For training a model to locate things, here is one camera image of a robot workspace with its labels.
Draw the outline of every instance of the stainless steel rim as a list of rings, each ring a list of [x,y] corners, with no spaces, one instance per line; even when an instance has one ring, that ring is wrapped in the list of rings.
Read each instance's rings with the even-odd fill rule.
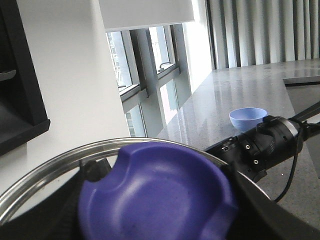
[[[0,196],[0,226],[8,222],[13,214],[38,190],[50,183],[52,180],[77,168],[80,162],[85,164],[90,160],[99,160],[115,156],[118,154],[121,147],[142,142],[172,143],[185,146],[202,154],[218,167],[227,164],[219,158],[194,147],[157,138],[128,137],[90,143],[67,151],[46,161],[9,187]]]

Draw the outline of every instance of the black cable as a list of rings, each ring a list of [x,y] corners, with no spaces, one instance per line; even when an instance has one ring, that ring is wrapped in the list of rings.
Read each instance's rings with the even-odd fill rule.
[[[288,192],[288,190],[291,186],[292,180],[294,178],[296,166],[297,166],[298,154],[299,154],[299,143],[301,142],[301,138],[303,137],[303,132],[304,132],[304,128],[301,127],[298,131],[297,138],[296,138],[295,154],[294,154],[293,161],[292,161],[290,175],[289,175],[288,181],[286,182],[286,185],[285,185],[283,191],[274,200],[276,203],[279,202],[284,197],[284,195],[286,195],[286,193]]]

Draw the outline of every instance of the kitchen counter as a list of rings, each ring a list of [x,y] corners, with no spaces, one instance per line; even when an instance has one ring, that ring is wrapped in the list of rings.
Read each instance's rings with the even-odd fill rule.
[[[157,137],[205,149],[240,134],[229,120],[234,109],[258,107],[273,116],[292,117],[295,112],[284,79],[310,76],[320,76],[320,59],[214,70]],[[284,189],[291,166],[289,159],[258,182],[271,199]],[[292,185],[279,204],[320,229],[320,181],[306,145]]]

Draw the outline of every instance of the white wall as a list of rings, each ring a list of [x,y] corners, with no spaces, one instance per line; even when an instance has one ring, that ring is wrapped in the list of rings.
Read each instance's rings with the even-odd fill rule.
[[[190,86],[193,93],[212,71],[205,0],[192,0],[194,22],[183,23]]]
[[[98,0],[18,0],[49,131],[0,157],[0,193],[72,148],[128,137]]]

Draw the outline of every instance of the window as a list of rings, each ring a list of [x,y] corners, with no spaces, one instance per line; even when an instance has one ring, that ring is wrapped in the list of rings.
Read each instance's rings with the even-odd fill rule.
[[[156,137],[191,95],[182,24],[106,36],[130,135]]]

